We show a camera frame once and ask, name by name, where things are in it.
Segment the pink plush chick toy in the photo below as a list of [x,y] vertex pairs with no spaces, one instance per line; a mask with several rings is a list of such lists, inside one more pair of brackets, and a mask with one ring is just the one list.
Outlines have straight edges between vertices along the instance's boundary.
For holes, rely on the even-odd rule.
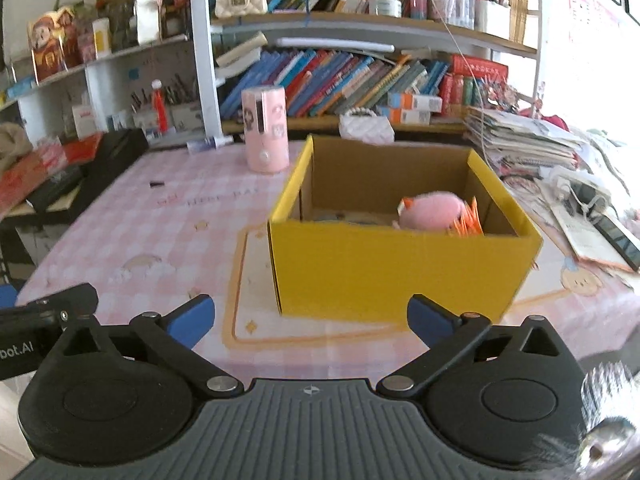
[[446,232],[459,236],[483,235],[476,198],[471,203],[451,192],[429,192],[404,197],[397,207],[395,229]]

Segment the black box on desk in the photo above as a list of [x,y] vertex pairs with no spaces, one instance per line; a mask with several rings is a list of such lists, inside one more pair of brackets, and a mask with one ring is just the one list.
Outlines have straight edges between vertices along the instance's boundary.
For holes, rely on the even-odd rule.
[[11,217],[18,226],[73,223],[149,148],[141,129],[104,134],[91,162],[73,162],[26,198],[32,212]]

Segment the yellow cardboard box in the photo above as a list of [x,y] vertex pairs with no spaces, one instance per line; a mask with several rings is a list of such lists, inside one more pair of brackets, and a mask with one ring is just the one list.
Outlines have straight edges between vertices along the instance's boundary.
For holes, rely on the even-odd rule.
[[[476,207],[480,234],[404,229],[402,200],[450,192]],[[401,324],[421,294],[498,321],[541,236],[470,148],[371,145],[310,136],[268,220],[274,288],[287,316]]]

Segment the stack of papers and magazines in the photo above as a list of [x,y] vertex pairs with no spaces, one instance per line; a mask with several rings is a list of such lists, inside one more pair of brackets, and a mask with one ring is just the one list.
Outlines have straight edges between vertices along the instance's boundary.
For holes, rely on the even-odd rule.
[[470,107],[464,124],[466,137],[499,176],[585,168],[580,155],[587,142],[546,120]]

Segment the black smartphone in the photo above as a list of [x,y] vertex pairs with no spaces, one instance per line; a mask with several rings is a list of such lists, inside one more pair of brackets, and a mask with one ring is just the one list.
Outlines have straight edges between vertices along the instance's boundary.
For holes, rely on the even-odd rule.
[[623,258],[631,270],[638,272],[640,264],[638,238],[632,235],[620,222],[615,222],[608,216],[600,216],[593,222],[593,226]]

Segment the red white figurine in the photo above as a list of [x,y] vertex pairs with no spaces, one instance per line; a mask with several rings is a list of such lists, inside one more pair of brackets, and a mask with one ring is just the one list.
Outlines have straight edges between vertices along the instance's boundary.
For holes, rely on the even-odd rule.
[[152,104],[157,114],[158,132],[165,134],[169,128],[168,116],[163,94],[163,84],[159,79],[151,82],[152,87]]

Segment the lower orange white carton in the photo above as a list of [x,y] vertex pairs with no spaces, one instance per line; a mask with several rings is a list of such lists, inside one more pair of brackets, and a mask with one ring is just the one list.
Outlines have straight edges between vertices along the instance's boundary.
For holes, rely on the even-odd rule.
[[427,110],[405,110],[388,106],[379,106],[378,114],[386,117],[393,125],[414,126],[428,126],[432,116]]

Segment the orange white carton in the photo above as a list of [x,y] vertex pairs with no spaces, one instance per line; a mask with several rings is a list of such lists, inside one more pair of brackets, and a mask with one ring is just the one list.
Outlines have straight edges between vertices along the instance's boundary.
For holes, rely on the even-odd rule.
[[390,92],[387,95],[387,105],[402,110],[420,110],[439,114],[442,111],[442,98],[428,94]]
[[427,110],[405,110],[388,106],[379,106],[378,114],[386,117],[393,125],[414,126],[428,126],[432,116]]

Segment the white quilted handbag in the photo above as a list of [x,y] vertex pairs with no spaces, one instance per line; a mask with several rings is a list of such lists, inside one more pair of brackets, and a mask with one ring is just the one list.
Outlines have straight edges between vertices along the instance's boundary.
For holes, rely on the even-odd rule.
[[367,144],[385,145],[395,142],[395,131],[386,116],[373,110],[354,107],[338,118],[338,132],[343,139]]

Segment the upper orange white carton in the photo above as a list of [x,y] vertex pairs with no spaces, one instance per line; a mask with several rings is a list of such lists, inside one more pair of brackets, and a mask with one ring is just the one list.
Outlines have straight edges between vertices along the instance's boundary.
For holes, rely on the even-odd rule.
[[387,105],[402,110],[420,110],[439,114],[442,111],[442,98],[428,94],[390,92],[387,95]]

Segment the red thick books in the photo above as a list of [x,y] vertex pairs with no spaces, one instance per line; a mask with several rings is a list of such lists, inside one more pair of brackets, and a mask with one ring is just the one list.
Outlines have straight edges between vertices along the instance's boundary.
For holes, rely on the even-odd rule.
[[462,118],[469,107],[488,104],[490,89],[508,81],[509,67],[486,58],[446,54],[447,69],[438,87],[445,117]]

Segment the pink cylindrical container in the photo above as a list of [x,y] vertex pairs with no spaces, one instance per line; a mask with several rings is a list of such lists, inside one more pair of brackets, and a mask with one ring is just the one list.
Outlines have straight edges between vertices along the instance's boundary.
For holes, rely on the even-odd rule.
[[261,86],[242,91],[242,117],[247,165],[260,174],[288,168],[288,114],[285,90]]

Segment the row of leaning books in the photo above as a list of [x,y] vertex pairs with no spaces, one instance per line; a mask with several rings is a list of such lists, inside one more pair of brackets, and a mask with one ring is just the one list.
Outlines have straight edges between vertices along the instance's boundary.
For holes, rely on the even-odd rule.
[[334,49],[258,48],[245,57],[237,75],[222,85],[221,118],[240,116],[242,92],[281,87],[288,116],[338,116],[352,108],[382,112],[400,107],[400,97],[438,96],[449,64],[441,60],[389,58]]

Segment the white bookshelf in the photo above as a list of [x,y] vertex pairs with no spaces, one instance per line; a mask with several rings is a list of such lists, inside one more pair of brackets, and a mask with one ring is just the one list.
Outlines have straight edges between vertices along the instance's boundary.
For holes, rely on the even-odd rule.
[[[4,0],[27,10],[34,0]],[[523,44],[527,0],[511,8],[510,39],[474,29],[476,0],[267,0],[268,11],[216,18],[215,0],[66,0],[29,14],[16,30],[28,47],[29,76],[8,101],[29,140],[128,128],[153,148],[229,144],[240,116],[221,118],[222,85],[258,48],[334,49],[389,58],[441,60],[446,54],[498,62],[538,58]],[[158,132],[151,82],[159,79],[169,128]],[[292,118],[288,128],[332,130],[338,116]]]

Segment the white pen holder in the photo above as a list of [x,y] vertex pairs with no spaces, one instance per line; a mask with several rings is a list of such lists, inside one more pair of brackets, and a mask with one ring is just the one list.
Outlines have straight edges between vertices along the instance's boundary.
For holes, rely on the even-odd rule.
[[511,8],[491,0],[475,1],[474,29],[491,36],[510,39]]

